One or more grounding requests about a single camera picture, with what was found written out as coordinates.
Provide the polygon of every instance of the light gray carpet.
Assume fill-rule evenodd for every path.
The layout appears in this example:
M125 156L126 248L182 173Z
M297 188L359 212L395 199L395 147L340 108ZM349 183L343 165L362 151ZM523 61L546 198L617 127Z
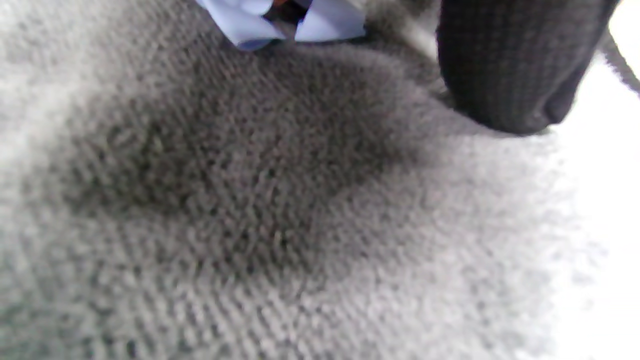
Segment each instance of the light gray carpet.
M637 359L640 102L449 110L399 42L194 1L0 3L2 359Z

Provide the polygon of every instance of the textured fabric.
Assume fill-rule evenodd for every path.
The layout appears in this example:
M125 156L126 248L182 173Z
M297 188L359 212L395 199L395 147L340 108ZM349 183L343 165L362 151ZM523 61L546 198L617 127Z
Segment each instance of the textured fabric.
M444 0L442 74L492 128L531 134L564 120L619 0Z
M511 138L373 32L0 2L0 358L640 358L637 97Z

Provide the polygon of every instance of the black fabric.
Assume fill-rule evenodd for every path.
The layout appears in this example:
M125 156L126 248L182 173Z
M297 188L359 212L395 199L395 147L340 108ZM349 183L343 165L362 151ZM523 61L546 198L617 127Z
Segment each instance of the black fabric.
M560 123L619 0L443 0L442 76L457 105L490 128Z

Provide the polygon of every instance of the gray carpet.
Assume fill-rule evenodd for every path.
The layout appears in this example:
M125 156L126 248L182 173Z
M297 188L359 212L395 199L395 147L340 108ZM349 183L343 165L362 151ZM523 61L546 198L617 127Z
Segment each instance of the gray carpet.
M640 102L516 138L392 37L0 3L2 359L638 359Z

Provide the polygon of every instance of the dark gray cloth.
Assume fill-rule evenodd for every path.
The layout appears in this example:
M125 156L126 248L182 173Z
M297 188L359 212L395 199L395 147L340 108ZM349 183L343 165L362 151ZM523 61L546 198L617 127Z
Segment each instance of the dark gray cloth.
M531 134L562 122L619 0L443 0L442 74L491 128Z

